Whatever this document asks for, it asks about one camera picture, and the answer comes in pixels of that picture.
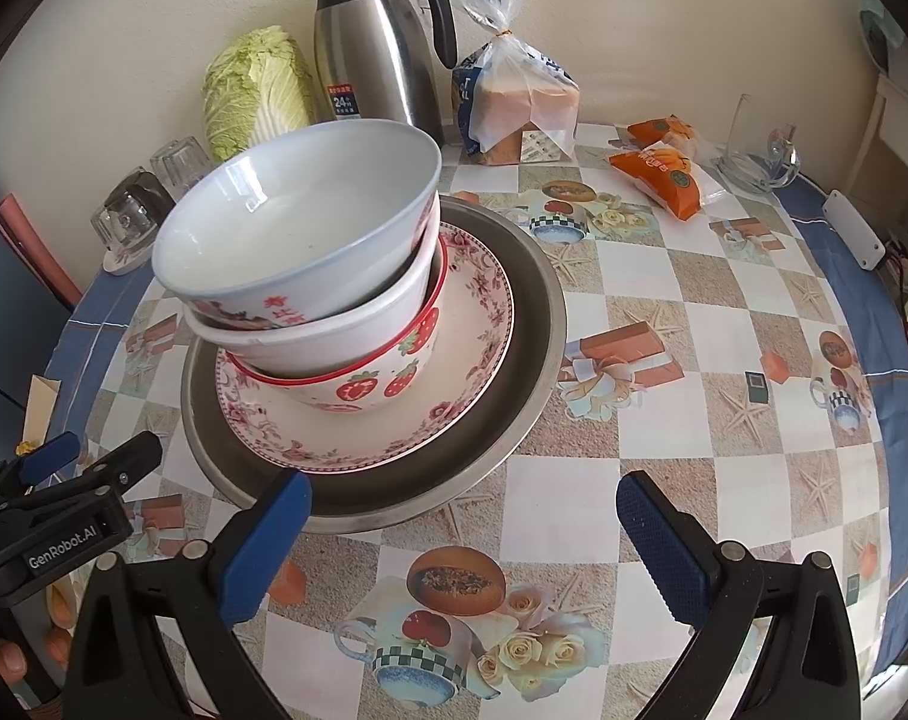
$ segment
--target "metal basin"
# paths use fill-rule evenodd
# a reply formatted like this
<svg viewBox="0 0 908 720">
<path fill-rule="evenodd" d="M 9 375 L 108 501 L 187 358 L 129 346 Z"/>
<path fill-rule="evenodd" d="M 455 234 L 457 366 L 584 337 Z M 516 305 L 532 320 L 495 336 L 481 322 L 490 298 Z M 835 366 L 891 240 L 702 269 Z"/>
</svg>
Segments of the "metal basin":
<svg viewBox="0 0 908 720">
<path fill-rule="evenodd" d="M 308 474 L 314 493 L 310 533 L 385 528 L 446 504 L 469 490 L 518 447 L 550 397 L 561 366 L 567 320 L 557 276 L 537 243 L 505 218 L 443 199 L 441 218 L 483 241 L 507 271 L 516 324 L 503 365 L 454 427 L 410 455 L 356 473 Z M 222 495 L 249 507 L 278 466 L 244 447 L 221 415 L 214 392 L 216 346 L 197 338 L 182 379 L 187 442 Z"/>
</svg>

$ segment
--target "stack of bowls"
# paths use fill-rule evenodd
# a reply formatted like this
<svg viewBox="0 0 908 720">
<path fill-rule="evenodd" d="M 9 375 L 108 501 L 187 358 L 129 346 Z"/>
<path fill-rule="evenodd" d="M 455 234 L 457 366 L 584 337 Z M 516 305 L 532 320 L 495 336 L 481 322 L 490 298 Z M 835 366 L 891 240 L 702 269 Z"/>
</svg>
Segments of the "stack of bowls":
<svg viewBox="0 0 908 720">
<path fill-rule="evenodd" d="M 400 369 L 437 331 L 440 172 L 436 143 L 407 124 L 282 135 L 184 196 L 155 240 L 155 277 L 246 375 L 322 410 L 368 410 L 386 396 L 359 372 Z"/>
</svg>

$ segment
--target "beige wall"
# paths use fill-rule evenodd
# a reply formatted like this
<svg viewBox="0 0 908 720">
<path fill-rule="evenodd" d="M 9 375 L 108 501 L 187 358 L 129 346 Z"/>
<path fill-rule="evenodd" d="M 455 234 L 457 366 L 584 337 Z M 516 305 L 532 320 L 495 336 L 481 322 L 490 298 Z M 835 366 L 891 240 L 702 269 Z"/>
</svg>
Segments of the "beige wall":
<svg viewBox="0 0 908 720">
<path fill-rule="evenodd" d="M 857 1 L 526 0 L 515 32 L 580 83 L 584 121 L 676 112 L 721 140 L 740 93 L 766 95 L 831 188 L 873 100 Z M 103 254 L 88 217 L 155 148 L 201 134 L 208 60 L 272 23 L 310 56 L 313 12 L 314 0 L 45 1 L 0 66 L 0 193 L 88 284 Z M 484 37 L 458 25 L 464 55 Z"/>
</svg>

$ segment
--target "white power adapter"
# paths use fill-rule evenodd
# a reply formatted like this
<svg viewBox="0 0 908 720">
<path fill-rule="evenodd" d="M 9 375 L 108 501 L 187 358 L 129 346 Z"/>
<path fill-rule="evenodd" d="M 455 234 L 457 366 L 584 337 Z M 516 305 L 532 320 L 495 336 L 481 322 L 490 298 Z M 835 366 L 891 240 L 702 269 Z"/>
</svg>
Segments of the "white power adapter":
<svg viewBox="0 0 908 720">
<path fill-rule="evenodd" d="M 884 245 L 850 200 L 835 189 L 823 203 L 823 214 L 850 249 L 857 264 L 865 271 L 873 271 L 884 257 Z"/>
</svg>

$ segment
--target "metal bolt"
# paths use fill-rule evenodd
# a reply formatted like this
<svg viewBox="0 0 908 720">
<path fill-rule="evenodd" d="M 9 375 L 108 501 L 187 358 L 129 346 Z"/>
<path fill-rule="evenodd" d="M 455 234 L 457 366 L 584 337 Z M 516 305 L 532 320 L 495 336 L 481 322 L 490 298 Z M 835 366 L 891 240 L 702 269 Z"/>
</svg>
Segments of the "metal bolt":
<svg viewBox="0 0 908 720">
<path fill-rule="evenodd" d="M 94 562 L 94 565 L 96 565 L 102 571 L 107 571 L 110 568 L 115 567 L 116 562 L 117 552 L 105 552 L 104 555 L 98 557 L 98 559 Z"/>
<path fill-rule="evenodd" d="M 740 546 L 736 541 L 725 541 L 721 544 L 721 555 L 728 560 L 733 560 L 734 562 L 737 562 L 737 560 L 744 560 L 744 556 L 747 554 L 747 550 Z"/>
<path fill-rule="evenodd" d="M 823 568 L 825 570 L 832 565 L 830 562 L 830 555 L 828 555 L 827 552 L 812 552 L 811 562 L 814 563 L 817 568 Z"/>
<path fill-rule="evenodd" d="M 198 557 L 204 557 L 208 553 L 208 543 L 203 538 L 195 538 L 184 544 L 181 554 L 187 557 L 187 560 L 198 560 Z"/>
</svg>

